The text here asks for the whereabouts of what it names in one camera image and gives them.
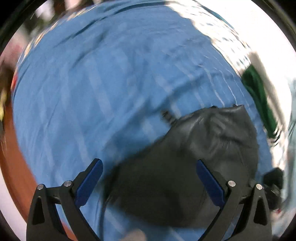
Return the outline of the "dark green folded garment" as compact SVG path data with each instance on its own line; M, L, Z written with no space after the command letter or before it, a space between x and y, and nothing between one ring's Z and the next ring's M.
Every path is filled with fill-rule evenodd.
M254 100L257 111L269 138L277 140L280 134L278 122L276 121L271 108L268 105L266 92L262 78L253 65L250 65L242 74L241 81Z

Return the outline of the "blue striped plaid bed sheet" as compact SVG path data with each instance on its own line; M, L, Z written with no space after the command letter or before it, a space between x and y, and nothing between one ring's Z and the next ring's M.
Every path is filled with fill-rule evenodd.
M263 186L272 168L254 100L226 58L243 42L227 22L193 1L176 11L184 4L106 1L84 8L32 39L18 62L14 126L38 184L59 187L94 159L103 162L80 207L99 240L199 240L204 234L218 206L205 227L153 225L104 205L102 186L112 168L165 136L174 120L200 109L245 107L259 151L247 187Z

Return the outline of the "black leather jacket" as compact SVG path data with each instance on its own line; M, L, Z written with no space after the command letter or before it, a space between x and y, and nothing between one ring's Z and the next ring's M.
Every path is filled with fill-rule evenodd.
M200 109L174 120L165 136L112 168L102 180L103 204L153 225L205 227L218 208L197 162L246 187L255 178L258 154L244 106Z

